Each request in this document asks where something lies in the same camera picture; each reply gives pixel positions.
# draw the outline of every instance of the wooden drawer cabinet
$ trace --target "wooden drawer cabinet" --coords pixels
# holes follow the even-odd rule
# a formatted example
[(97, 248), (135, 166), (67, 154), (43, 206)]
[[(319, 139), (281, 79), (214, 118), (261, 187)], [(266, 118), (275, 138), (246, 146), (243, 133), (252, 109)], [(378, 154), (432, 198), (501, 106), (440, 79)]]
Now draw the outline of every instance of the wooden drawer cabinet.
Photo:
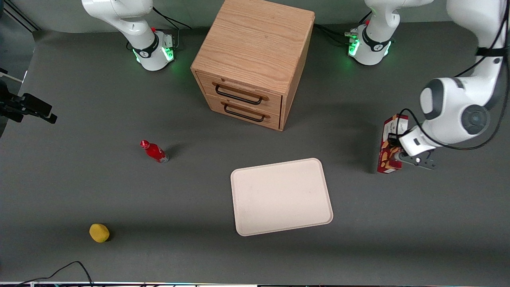
[(216, 112), (283, 130), (306, 61), (311, 11), (225, 0), (191, 71)]

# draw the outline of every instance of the wooden cabinet top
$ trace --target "wooden cabinet top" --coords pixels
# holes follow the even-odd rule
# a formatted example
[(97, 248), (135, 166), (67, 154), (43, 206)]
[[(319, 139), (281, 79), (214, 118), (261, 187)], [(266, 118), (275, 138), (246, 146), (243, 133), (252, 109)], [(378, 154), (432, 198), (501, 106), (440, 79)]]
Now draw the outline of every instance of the wooden cabinet top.
[(225, 0), (191, 68), (286, 94), (314, 19), (263, 0)]

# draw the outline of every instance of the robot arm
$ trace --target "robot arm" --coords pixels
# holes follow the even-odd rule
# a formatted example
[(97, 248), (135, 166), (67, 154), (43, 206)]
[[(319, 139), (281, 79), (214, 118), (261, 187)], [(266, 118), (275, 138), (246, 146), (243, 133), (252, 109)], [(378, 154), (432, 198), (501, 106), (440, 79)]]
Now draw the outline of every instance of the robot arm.
[(478, 38), (476, 61), (481, 60), (470, 77), (437, 78), (430, 81), (420, 94), (425, 114), (421, 124), (400, 137), (407, 154), (415, 156), (441, 145), (456, 144), (483, 133), (489, 123), (488, 110), (497, 101), (494, 87), (503, 63), (506, 24), (498, 33), (506, 10), (505, 0), (448, 0), (447, 10), (458, 25)]
[(112, 25), (126, 37), (145, 69), (160, 70), (174, 59), (171, 35), (153, 32), (144, 19), (124, 20), (151, 12), (152, 0), (82, 0), (82, 5), (90, 16)]
[(361, 24), (345, 33), (351, 37), (348, 55), (363, 65), (375, 65), (388, 53), (390, 38), (400, 23), (397, 9), (417, 7), (434, 0), (365, 0), (372, 10), (370, 24)]
[(90, 16), (101, 19), (117, 28), (134, 48), (146, 48), (154, 41), (154, 33), (151, 31), (147, 21), (144, 19), (124, 20), (124, 18), (141, 17), (150, 13), (152, 10), (152, 0), (82, 0), (82, 5)]

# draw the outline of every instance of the cable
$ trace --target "cable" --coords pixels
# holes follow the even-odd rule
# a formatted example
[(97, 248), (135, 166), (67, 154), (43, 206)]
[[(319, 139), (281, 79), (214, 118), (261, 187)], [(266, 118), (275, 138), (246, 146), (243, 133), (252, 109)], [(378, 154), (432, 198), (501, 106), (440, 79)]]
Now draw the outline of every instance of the cable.
[(333, 34), (335, 34), (335, 35), (342, 35), (342, 36), (343, 36), (343, 34), (340, 34), (339, 32), (335, 32), (335, 31), (333, 31), (333, 30), (331, 30), (331, 29), (328, 29), (328, 28), (326, 28), (326, 27), (324, 27), (324, 26), (322, 26), (322, 25), (319, 25), (319, 24), (314, 24), (314, 27), (316, 27), (316, 28), (318, 28), (319, 30), (321, 30), (321, 31), (322, 31), (322, 32), (323, 32), (323, 33), (324, 33), (327, 37), (329, 37), (329, 38), (330, 38), (331, 40), (333, 40), (334, 42), (336, 42), (336, 43), (340, 44), (340, 45), (336, 45), (336, 44), (334, 44), (335, 46), (337, 46), (337, 47), (342, 47), (342, 46), (344, 46), (344, 45), (345, 45), (345, 43), (344, 43), (344, 42), (341, 42), (340, 40), (337, 40), (335, 37), (333, 37), (332, 35), (330, 35), (330, 34), (328, 33), (328, 30), (329, 30), (329, 31), (331, 31), (331, 33), (333, 33)]
[(179, 21), (177, 21), (177, 20), (175, 20), (175, 19), (172, 19), (172, 18), (170, 18), (170, 17), (168, 17), (168, 16), (163, 15), (163, 14), (162, 14), (160, 11), (158, 11), (156, 8), (154, 8), (154, 7), (153, 7), (152, 9), (154, 10), (154, 12), (158, 13), (158, 14), (159, 14), (160, 16), (162, 16), (163, 18), (165, 18), (165, 19), (167, 19), (167, 20), (172, 20), (172, 21), (174, 21), (174, 22), (177, 22), (177, 23), (179, 23), (179, 24), (181, 24), (181, 25), (183, 25), (183, 26), (186, 26), (186, 27), (188, 27), (188, 28), (190, 28), (190, 29), (191, 29), (191, 27), (190, 27), (190, 26), (188, 26), (188, 25), (186, 25), (186, 24), (184, 24), (184, 23), (182, 23), (182, 22), (179, 22)]
[(365, 21), (365, 19), (366, 19), (368, 16), (370, 16), (370, 14), (372, 14), (372, 10), (370, 10), (370, 12), (368, 12), (368, 14), (367, 14), (367, 15), (365, 15), (365, 17), (363, 17), (363, 18), (360, 20), (360, 22), (359, 22), (359, 23), (360, 23), (360, 24), (361, 24), (361, 23), (363, 23), (363, 21)]
[(59, 271), (61, 271), (62, 269), (64, 269), (64, 268), (68, 267), (69, 265), (71, 265), (71, 264), (73, 264), (73, 263), (78, 263), (78, 264), (82, 267), (83, 271), (85, 271), (85, 274), (87, 274), (87, 279), (89, 280), (90, 285), (92, 286), (92, 285), (93, 285), (93, 283), (92, 283), (92, 279), (90, 279), (89, 272), (87, 271), (87, 269), (85, 268), (85, 266), (83, 266), (83, 264), (82, 264), (80, 261), (73, 261), (73, 262), (71, 262), (71, 263), (67, 264), (66, 266), (64, 266), (64, 267), (60, 268), (59, 270), (56, 270), (56, 271), (55, 271), (53, 274), (51, 274), (51, 276), (49, 276), (49, 277), (39, 277), (39, 278), (35, 278), (35, 279), (30, 279), (30, 280), (27, 280), (27, 281), (25, 281), (25, 282), (22, 282), (22, 283), (16, 284), (14, 287), (18, 287), (18, 286), (20, 286), (20, 285), (27, 284), (27, 283), (29, 283), (29, 282), (33, 282), (33, 281), (39, 281), (39, 280), (44, 280), (44, 279), (50, 279), (50, 278), (52, 278), (53, 276), (55, 276), (55, 274), (57, 274)]
[(167, 22), (169, 22), (170, 24), (172, 24), (172, 26), (174, 26), (177, 30), (180, 30), (179, 27), (177, 27), (177, 25), (175, 25), (172, 21), (170, 21), (169, 19), (167, 19), (166, 17), (163, 17), (163, 19), (167, 20)]
[(339, 35), (339, 36), (344, 36), (344, 33), (340, 33), (340, 32), (337, 32), (337, 31), (334, 31), (334, 30), (331, 30), (330, 28), (328, 27), (325, 27), (323, 25), (319, 25), (319, 24), (314, 24), (315, 27), (321, 29), (321, 30), (324, 30), (326, 32), (330, 32), (331, 34), (335, 34), (335, 35)]
[(177, 44), (175, 45), (175, 48), (177, 49), (179, 47), (179, 43), (181, 42), (179, 38), (181, 37), (181, 30), (177, 30)]
[[(494, 44), (496, 43), (497, 39), (499, 38), (499, 35), (501, 34), (501, 31), (503, 31), (503, 27), (505, 27), (505, 29), (508, 31), (508, 13), (509, 13), (509, 9), (510, 9), (510, 0), (507, 0), (506, 1), (506, 10), (505, 10), (505, 14), (504, 14), (504, 17), (503, 17), (503, 21), (501, 23), (501, 26), (500, 26), (500, 30), (498, 32), (498, 34), (496, 35), (496, 39), (494, 40), (493, 44), (491, 45), (491, 48), (494, 47)], [(494, 139), (494, 137), (496, 136), (496, 134), (498, 133), (499, 131), (499, 128), (501, 127), (501, 122), (503, 121), (503, 118), (504, 118), (504, 115), (505, 115), (505, 112), (506, 112), (506, 107), (508, 105), (508, 94), (510, 92), (510, 63), (509, 63), (509, 55), (508, 55), (508, 32), (505, 33), (505, 41), (504, 41), (504, 46), (505, 48), (507, 49), (506, 52), (505, 52), (505, 55), (503, 56), (503, 64), (506, 66), (506, 88), (505, 88), (505, 96), (504, 96), (504, 99), (503, 99), (503, 105), (501, 107), (501, 112), (499, 114), (499, 118), (498, 118), (498, 122), (496, 124), (496, 127), (494, 128), (494, 131), (492, 132), (491, 136), (489, 136), (489, 138), (487, 140), (485, 140), (484, 142), (482, 142), (481, 144), (477, 145), (477, 146), (474, 146), (474, 147), (468, 147), (468, 148), (461, 148), (461, 147), (453, 147), (453, 146), (448, 146), (448, 145), (445, 145), (435, 139), (433, 139), (431, 136), (429, 136), (424, 130), (423, 130), (423, 127), (421, 126), (420, 122), (418, 121), (418, 119), (416, 118), (415, 114), (413, 113), (413, 111), (411, 111), (410, 109), (403, 109), (399, 114), (398, 114), (398, 119), (397, 119), (397, 127), (396, 127), (396, 134), (397, 134), (397, 137), (401, 137), (399, 136), (398, 134), (398, 125), (399, 125), (399, 122), (400, 122), (400, 117), (402, 116), (402, 114), (405, 112), (405, 111), (408, 111), (411, 116), (413, 117), (414, 121), (416, 122), (416, 125), (418, 126), (418, 128), (420, 128), (421, 132), (426, 136), (428, 137), (432, 142), (436, 143), (437, 145), (440, 145), (442, 147), (445, 147), (445, 148), (448, 148), (448, 149), (452, 149), (452, 150), (459, 150), (459, 151), (471, 151), (471, 150), (476, 150), (476, 149), (479, 149), (481, 147), (484, 147), (485, 145), (487, 145), (490, 141), (492, 141)], [(475, 63), (475, 65), (473, 65), (472, 67), (476, 66), (478, 63), (480, 63), (485, 57), (483, 57), (482, 59), (480, 59), (477, 63)]]

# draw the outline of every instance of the white tray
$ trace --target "white tray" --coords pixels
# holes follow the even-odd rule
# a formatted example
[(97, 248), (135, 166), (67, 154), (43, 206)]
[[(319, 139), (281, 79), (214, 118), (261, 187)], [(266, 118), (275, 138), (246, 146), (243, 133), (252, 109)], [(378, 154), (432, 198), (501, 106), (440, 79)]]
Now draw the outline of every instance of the white tray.
[(242, 236), (333, 220), (322, 164), (316, 158), (237, 169), (231, 182), (236, 230)]

